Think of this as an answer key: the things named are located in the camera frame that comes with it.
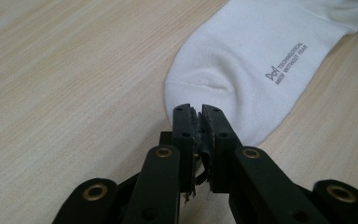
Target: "sock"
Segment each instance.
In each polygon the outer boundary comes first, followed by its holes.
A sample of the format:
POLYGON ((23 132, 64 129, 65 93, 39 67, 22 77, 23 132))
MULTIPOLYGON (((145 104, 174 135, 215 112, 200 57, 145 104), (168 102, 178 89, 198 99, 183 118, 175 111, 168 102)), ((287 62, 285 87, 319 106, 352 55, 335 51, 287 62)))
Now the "sock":
POLYGON ((179 50, 165 104, 219 107, 241 142, 261 143, 295 105, 326 54, 358 31, 358 0, 231 0, 179 50))

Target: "screw hole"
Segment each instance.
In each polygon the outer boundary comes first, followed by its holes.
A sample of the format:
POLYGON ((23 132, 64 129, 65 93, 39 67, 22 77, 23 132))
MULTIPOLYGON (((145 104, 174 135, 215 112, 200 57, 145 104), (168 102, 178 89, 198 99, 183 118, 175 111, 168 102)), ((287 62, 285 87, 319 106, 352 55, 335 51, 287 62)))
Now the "screw hole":
POLYGON ((258 152, 255 149, 245 149, 242 154, 247 157, 247 158, 251 158, 251 159, 257 159, 260 157, 260 152, 258 152))
POLYGON ((339 185, 329 185, 326 190, 335 199, 344 203, 354 203, 357 200, 356 196, 352 192, 339 185))
POLYGON ((160 158, 170 157, 172 155, 172 150, 168 148, 159 148, 156 150, 156 156, 160 158))
POLYGON ((104 184, 94 184, 83 191, 83 198, 87 201, 97 201, 103 198, 107 193, 107 186, 104 184))

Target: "printed logo on sock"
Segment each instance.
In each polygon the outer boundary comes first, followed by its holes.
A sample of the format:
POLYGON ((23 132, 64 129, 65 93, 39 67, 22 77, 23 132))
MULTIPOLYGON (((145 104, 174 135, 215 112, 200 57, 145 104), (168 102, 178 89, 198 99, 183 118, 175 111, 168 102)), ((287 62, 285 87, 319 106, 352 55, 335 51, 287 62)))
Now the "printed logo on sock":
POLYGON ((272 71, 270 73, 266 73, 266 77, 271 81, 275 82, 275 84, 281 84, 285 75, 290 71, 290 69, 295 65, 300 56, 307 50, 307 45, 298 42, 289 53, 287 53, 286 57, 281 61, 278 66, 271 66, 272 71))

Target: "wood grain surface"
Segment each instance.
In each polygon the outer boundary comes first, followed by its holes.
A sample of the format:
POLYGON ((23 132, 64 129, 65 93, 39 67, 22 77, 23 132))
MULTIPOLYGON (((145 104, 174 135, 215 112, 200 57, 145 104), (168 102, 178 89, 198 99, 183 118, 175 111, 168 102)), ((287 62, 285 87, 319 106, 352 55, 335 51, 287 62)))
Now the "wood grain surface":
MULTIPOLYGON (((163 81, 225 0, 0 1, 0 223, 51 223, 80 183, 120 183, 171 129, 163 81)), ((297 184, 358 188, 358 34, 339 41, 259 146, 297 184)), ((234 223, 197 188, 181 223, 234 223)))

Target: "table surface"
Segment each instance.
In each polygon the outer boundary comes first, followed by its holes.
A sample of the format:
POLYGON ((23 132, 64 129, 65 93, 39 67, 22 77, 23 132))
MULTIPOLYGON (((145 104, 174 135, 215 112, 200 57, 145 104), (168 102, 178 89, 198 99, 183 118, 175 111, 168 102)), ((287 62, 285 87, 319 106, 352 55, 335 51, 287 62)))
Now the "table surface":
MULTIPOLYGON (((164 78, 226 0, 0 1, 0 223, 51 223, 80 183, 120 183, 171 129, 164 78)), ((358 34, 342 38, 259 147, 297 184, 358 188, 358 34)), ((197 188, 182 223, 233 223, 197 188)))

